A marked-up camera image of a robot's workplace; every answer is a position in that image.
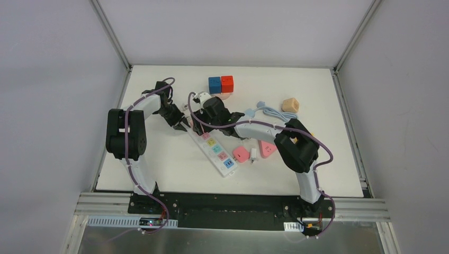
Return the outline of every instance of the white power strip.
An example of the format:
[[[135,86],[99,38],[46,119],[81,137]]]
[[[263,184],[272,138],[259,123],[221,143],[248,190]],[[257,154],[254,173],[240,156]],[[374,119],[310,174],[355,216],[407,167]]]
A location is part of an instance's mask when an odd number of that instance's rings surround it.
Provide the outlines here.
[[[232,176],[238,168],[236,161],[209,133],[198,136],[192,129],[186,127],[187,133],[203,151],[210,162],[223,177]]]

